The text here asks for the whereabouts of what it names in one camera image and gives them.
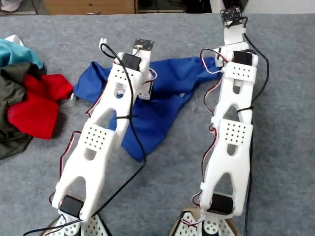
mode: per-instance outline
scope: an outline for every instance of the white bracket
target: white bracket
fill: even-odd
[[[248,44],[243,42],[244,32],[243,25],[224,28],[224,41],[227,45],[215,50],[231,61],[233,51],[249,48]],[[221,58],[217,55],[215,57],[216,65],[222,66]],[[200,209],[206,217],[210,215],[217,219],[227,219],[241,215],[243,211],[250,172],[252,110],[239,112],[239,121],[224,119],[224,115],[232,106],[237,110],[251,106],[258,63],[258,57],[253,55],[253,58],[253,66],[229,62],[223,68],[219,102],[211,118],[213,127],[218,130],[218,138],[207,164],[204,182],[200,185]],[[235,93],[233,87],[239,87],[239,93]],[[229,145],[235,146],[231,155],[227,152]],[[207,212],[211,208],[215,186],[225,173],[230,175],[232,181],[233,195],[230,197],[233,199],[233,211],[228,215]]]
[[[118,56],[122,59],[124,54],[118,53]],[[146,52],[145,58],[141,58],[139,71],[126,68],[132,84],[133,103],[143,83],[151,78],[147,58],[150,58],[150,53],[148,55]],[[91,118],[85,123],[78,145],[66,162],[60,181],[56,185],[52,201],[54,208],[59,209],[63,198],[69,195],[70,186],[78,177],[83,177],[86,198],[80,211],[80,219],[83,222],[89,221],[96,210],[104,185],[107,160],[112,149],[120,147],[129,125],[127,118],[117,119],[116,130],[110,130],[102,127],[101,120],[111,111],[116,111],[118,117],[129,115],[130,101],[129,83],[123,67],[116,59],[99,103],[95,106]]]

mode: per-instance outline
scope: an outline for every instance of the black cable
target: black cable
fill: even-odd
[[[256,101],[259,96],[261,96],[261,94],[264,92],[266,86],[267,86],[267,83],[269,81],[269,60],[268,58],[258,49],[256,48],[253,43],[250,41],[250,39],[247,37],[246,33],[244,33],[244,37],[245,39],[247,40],[247,42],[252,46],[252,48],[254,48],[266,61],[266,64],[267,64],[267,72],[266,72],[266,79],[265,79],[265,82],[264,84],[262,85],[261,89],[259,90],[259,92],[255,95],[255,97],[252,99],[252,103],[254,103],[254,101]]]
[[[131,84],[131,80],[130,80],[130,77],[129,77],[129,74],[126,70],[126,67],[124,65],[124,63],[122,62],[122,60],[119,58],[119,56],[115,53],[115,51],[109,47],[107,44],[105,43],[102,43],[100,45],[100,48],[103,52],[103,49],[102,47],[105,46],[114,56],[110,55],[114,58],[116,58],[118,61],[119,61],[119,65],[122,66],[125,74],[126,74],[126,77],[127,77],[127,80],[128,80],[128,84],[129,84],[129,88],[130,88],[130,92],[131,92],[131,100],[130,100],[130,109],[129,109],[129,114],[128,114],[128,118],[129,119],[129,123],[130,123],[130,127],[131,127],[131,130],[134,134],[134,137],[136,138],[137,140],[137,143],[139,144],[140,148],[141,148],[141,151],[143,153],[143,164],[141,165],[141,167],[93,214],[93,216],[99,214],[122,190],[123,188],[126,187],[127,184],[129,184],[140,172],[141,170],[146,166],[147,164],[147,155],[146,155],[146,152],[144,150],[144,147],[142,145],[142,143],[140,142],[140,139],[134,129],[134,126],[133,126],[133,122],[132,122],[132,108],[133,108],[133,99],[134,99],[134,94],[133,94],[133,88],[132,88],[132,84]]]
[[[230,28],[231,26],[235,25],[237,22],[239,22],[240,20],[245,20],[244,21],[244,28],[246,28],[246,24],[248,22],[248,17],[247,16],[242,16],[240,19],[238,20],[235,20],[235,21],[232,21],[227,28]],[[254,101],[256,101],[260,96],[261,94],[264,92],[266,86],[267,86],[267,83],[269,81],[269,70],[270,70],[270,65],[269,65],[269,60],[268,58],[258,49],[255,47],[255,45],[253,45],[253,43],[250,41],[250,39],[248,38],[248,36],[246,35],[246,33],[243,34],[245,39],[247,40],[247,42],[252,46],[252,48],[254,48],[256,50],[256,52],[258,52],[266,61],[266,64],[267,64],[267,71],[266,71],[266,79],[265,79],[265,82],[264,84],[262,85],[261,89],[259,90],[259,92],[254,96],[254,98],[252,99],[252,103],[254,103]]]
[[[105,46],[105,45],[107,45],[107,44],[102,43],[102,44],[100,45],[100,50],[101,50],[105,55],[107,55],[109,58],[115,59],[115,58],[116,58],[115,56],[109,55],[107,52],[105,52],[105,50],[103,50],[102,47]]]
[[[247,107],[247,108],[239,109],[239,110],[237,110],[236,112],[239,113],[239,112],[242,112],[242,111],[245,111],[245,110],[252,110],[252,109],[254,109],[254,107],[253,107],[253,106],[250,106],[250,107]]]
[[[64,216],[63,214],[62,214],[61,216],[63,217],[63,219],[64,219],[65,223],[67,223],[67,220],[66,220],[65,216]],[[55,232],[58,232],[59,230],[62,230],[62,229],[63,229],[63,227],[61,227],[61,228],[60,228],[60,229],[58,229],[58,230],[51,231],[50,233],[46,234],[45,236],[47,236],[47,235],[49,235],[49,234],[52,234],[52,233],[55,233]]]
[[[244,24],[243,24],[243,27],[246,28],[246,24],[248,22],[248,17],[246,17],[246,16],[241,17],[239,20],[232,21],[227,28],[230,28],[231,26],[235,25],[235,23],[240,21],[240,20],[245,20]],[[258,48],[256,48],[255,45],[253,45],[253,43],[247,37],[246,33],[244,33],[243,35],[244,35],[245,39],[247,40],[247,42],[252,46],[252,48],[254,48],[265,59],[266,64],[267,64],[266,79],[265,79],[265,82],[264,82],[263,86],[259,90],[259,92],[252,99],[252,103],[254,103],[254,101],[256,101],[259,98],[259,96],[261,96],[261,94],[263,93],[263,91],[265,90],[265,88],[267,86],[267,83],[269,81],[269,69],[270,69],[269,67],[270,66],[269,66],[268,58]],[[252,110],[252,109],[253,109],[253,106],[250,106],[250,107],[247,107],[247,108],[239,109],[237,112],[241,112],[241,111],[244,111],[244,110]],[[247,200],[246,200],[246,210],[245,210],[244,236],[247,236],[248,214],[249,214],[251,192],[252,192],[252,150],[253,150],[253,133],[252,133],[251,146],[250,146],[250,175],[249,175],[249,186],[248,186],[248,193],[247,193]]]
[[[50,196],[49,196],[49,203],[51,204],[52,201],[51,201],[51,197],[55,194],[55,192],[53,192]]]
[[[34,7],[34,10],[35,10],[36,15],[38,15],[38,11],[37,11],[37,9],[36,9],[36,7],[35,7],[34,1],[31,0],[31,3],[32,3],[33,7]]]
[[[55,230],[55,229],[58,229],[60,227],[63,228],[64,226],[72,225],[72,224],[78,223],[80,221],[81,221],[80,219],[77,219],[77,220],[74,220],[74,221],[71,221],[69,223],[66,223],[66,224],[63,224],[63,225],[59,225],[59,226],[46,227],[46,228],[41,228],[41,229],[36,229],[36,230],[30,230],[30,231],[24,233],[23,236],[30,235],[30,234],[36,233],[36,232],[46,231],[46,230]]]
[[[252,143],[253,143],[253,135],[254,135],[254,132],[252,131],[251,146],[250,146],[250,180],[248,183],[248,193],[247,193],[247,199],[246,199],[244,236],[247,236],[248,214],[249,214],[249,210],[250,210],[250,200],[251,200],[251,192],[252,192],[252,149],[253,149]]]
[[[241,52],[244,52],[244,53],[251,53],[251,54],[257,55],[257,53],[256,53],[253,49],[244,49],[244,50],[242,50]]]
[[[159,13],[158,0],[153,0],[157,7],[157,12]]]

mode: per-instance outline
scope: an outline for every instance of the drawer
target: drawer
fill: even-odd
[[[134,14],[135,0],[44,0],[50,15]]]

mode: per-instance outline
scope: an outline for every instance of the black object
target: black object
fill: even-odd
[[[209,0],[186,0],[186,13],[212,13]]]
[[[233,7],[220,11],[223,26],[228,27],[233,22],[234,25],[241,25],[243,21],[240,7]]]
[[[154,46],[154,41],[152,40],[147,40],[147,39],[141,39],[137,38],[133,44],[133,49],[139,49],[139,46],[141,46],[141,50],[145,51],[152,51],[152,48]]]
[[[244,4],[244,0],[222,0],[224,7],[226,9],[239,6],[241,11],[243,11],[246,4]]]
[[[59,210],[74,217],[80,218],[80,211],[84,202],[72,196],[66,195],[60,205]]]
[[[149,6],[152,6],[153,1],[152,0],[138,0],[138,4],[143,7],[149,7]]]
[[[221,194],[213,194],[211,207],[207,212],[220,215],[229,215],[233,212],[233,199]]]
[[[140,64],[141,58],[125,53],[122,59],[123,64],[126,68],[129,68],[131,70],[139,71],[139,64]]]
[[[243,65],[252,65],[252,54],[240,51],[234,51],[232,62],[243,64]]]

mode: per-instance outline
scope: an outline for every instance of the wooden base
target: wooden base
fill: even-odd
[[[191,208],[189,208],[189,207],[184,208],[182,210],[181,214],[179,215],[179,217],[177,218],[177,220],[175,221],[173,227],[169,231],[168,236],[173,236],[174,231],[176,230],[177,225],[179,223],[180,217],[183,214],[183,211],[190,211],[195,219],[199,219],[199,217],[200,217],[200,213],[199,213],[199,209],[198,208],[196,208],[196,207],[194,207],[194,208],[192,208],[192,207]],[[229,225],[229,227],[231,228],[231,230],[233,231],[235,236],[241,236],[241,233],[237,230],[237,228],[235,227],[235,225],[233,224],[233,221],[231,219],[226,219],[226,222]]]

